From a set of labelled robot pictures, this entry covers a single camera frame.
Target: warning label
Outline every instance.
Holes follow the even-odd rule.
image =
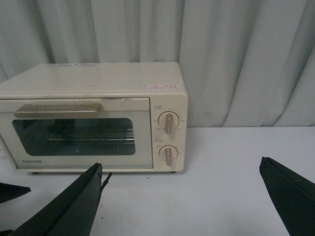
[[[179,85],[171,85],[171,84],[148,85],[148,89],[179,89]]]

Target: cream toaster oven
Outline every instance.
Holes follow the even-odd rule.
[[[0,84],[0,142],[18,171],[175,172],[187,105],[176,62],[42,64]]]

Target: timer knob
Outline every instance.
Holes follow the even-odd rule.
[[[174,112],[164,112],[158,118],[159,125],[165,129],[166,134],[171,134],[179,124],[179,118]]]
[[[168,166],[172,165],[172,161],[178,155],[177,149],[173,146],[164,146],[159,150],[159,156],[166,161]]]

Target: oven rack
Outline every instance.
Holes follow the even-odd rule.
[[[29,142],[75,142],[81,144],[134,144],[132,122],[127,118],[112,119],[60,119],[47,127],[38,120],[31,133],[23,135]]]

